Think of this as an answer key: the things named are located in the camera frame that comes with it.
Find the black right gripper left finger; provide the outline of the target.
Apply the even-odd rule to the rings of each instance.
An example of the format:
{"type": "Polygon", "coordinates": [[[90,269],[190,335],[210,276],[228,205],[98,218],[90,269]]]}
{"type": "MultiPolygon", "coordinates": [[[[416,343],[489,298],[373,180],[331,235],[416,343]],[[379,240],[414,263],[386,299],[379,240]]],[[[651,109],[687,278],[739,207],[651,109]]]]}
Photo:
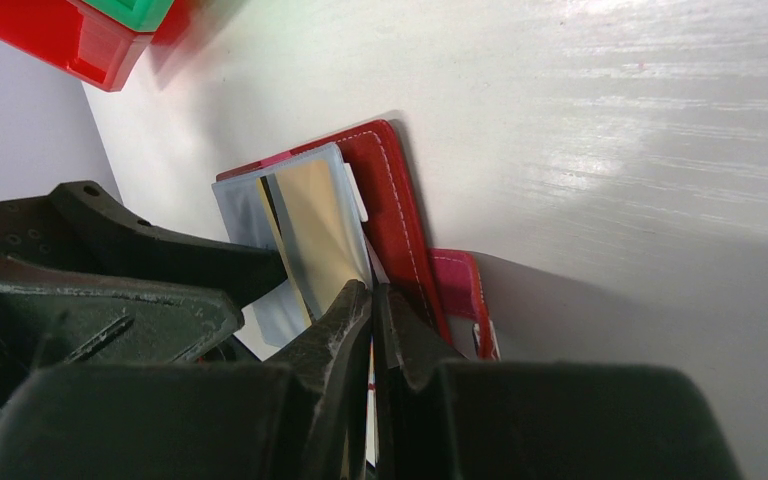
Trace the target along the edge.
{"type": "Polygon", "coordinates": [[[265,361],[35,373],[0,421],[0,479],[362,479],[371,303],[346,283],[265,361]]]}

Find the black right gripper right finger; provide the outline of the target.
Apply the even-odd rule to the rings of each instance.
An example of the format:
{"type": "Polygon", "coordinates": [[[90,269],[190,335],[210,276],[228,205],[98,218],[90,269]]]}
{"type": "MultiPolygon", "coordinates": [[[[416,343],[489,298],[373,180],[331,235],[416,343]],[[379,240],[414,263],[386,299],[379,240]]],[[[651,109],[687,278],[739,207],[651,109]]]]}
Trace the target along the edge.
{"type": "Polygon", "coordinates": [[[706,399],[645,365],[463,357],[383,284],[373,294],[381,479],[737,479],[706,399]]]}

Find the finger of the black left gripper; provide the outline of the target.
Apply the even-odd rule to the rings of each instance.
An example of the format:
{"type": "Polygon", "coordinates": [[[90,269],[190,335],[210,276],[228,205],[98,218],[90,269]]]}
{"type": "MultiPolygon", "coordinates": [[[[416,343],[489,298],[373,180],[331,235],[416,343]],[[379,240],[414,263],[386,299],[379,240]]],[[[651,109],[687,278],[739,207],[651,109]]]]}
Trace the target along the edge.
{"type": "Polygon", "coordinates": [[[0,409],[37,368],[190,362],[243,324],[219,290],[54,270],[0,255],[0,409]]]}
{"type": "Polygon", "coordinates": [[[0,201],[0,254],[41,267],[224,291],[234,290],[242,255],[234,244],[151,224],[93,181],[0,201]]]}

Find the gold card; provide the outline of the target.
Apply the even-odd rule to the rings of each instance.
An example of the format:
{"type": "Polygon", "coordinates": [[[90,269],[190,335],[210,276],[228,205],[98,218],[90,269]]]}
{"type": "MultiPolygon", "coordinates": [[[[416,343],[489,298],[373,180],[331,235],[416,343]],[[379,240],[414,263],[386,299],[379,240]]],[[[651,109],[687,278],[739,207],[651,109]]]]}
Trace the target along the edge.
{"type": "Polygon", "coordinates": [[[342,161],[296,163],[257,180],[261,202],[310,322],[346,283],[373,282],[352,184],[342,161]]]}

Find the red plastic bin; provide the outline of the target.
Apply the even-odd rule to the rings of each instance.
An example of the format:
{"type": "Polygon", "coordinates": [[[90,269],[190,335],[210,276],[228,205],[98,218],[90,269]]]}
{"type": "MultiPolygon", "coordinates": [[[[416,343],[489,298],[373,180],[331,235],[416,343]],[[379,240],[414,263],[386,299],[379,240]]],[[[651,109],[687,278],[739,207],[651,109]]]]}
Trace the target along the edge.
{"type": "Polygon", "coordinates": [[[170,45],[193,1],[174,1],[155,32],[135,32],[83,1],[2,1],[0,40],[106,92],[122,90],[150,44],[170,45]]]}

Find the green plastic bin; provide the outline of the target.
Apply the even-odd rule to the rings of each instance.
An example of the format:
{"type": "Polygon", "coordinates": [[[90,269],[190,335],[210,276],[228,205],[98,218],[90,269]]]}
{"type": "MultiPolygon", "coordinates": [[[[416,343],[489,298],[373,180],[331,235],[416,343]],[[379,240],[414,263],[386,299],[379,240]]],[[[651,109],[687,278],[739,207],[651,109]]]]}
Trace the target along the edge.
{"type": "Polygon", "coordinates": [[[83,0],[135,32],[155,32],[168,14],[174,0],[83,0]]]}

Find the red leather card holder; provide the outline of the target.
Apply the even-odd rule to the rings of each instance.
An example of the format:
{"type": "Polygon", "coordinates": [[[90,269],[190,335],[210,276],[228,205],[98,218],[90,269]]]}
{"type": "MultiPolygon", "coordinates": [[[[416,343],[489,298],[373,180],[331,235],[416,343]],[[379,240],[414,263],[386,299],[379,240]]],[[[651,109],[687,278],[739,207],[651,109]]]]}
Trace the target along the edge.
{"type": "Polygon", "coordinates": [[[369,215],[364,232],[389,280],[403,289],[421,318],[444,340],[453,340],[450,320],[468,319],[476,356],[499,359],[477,262],[466,251],[427,245],[401,142],[386,120],[372,120],[218,174],[212,188],[229,236],[237,236],[232,218],[241,205],[231,197],[242,192],[244,176],[287,167],[294,158],[328,144],[339,148],[351,168],[369,215]]]}

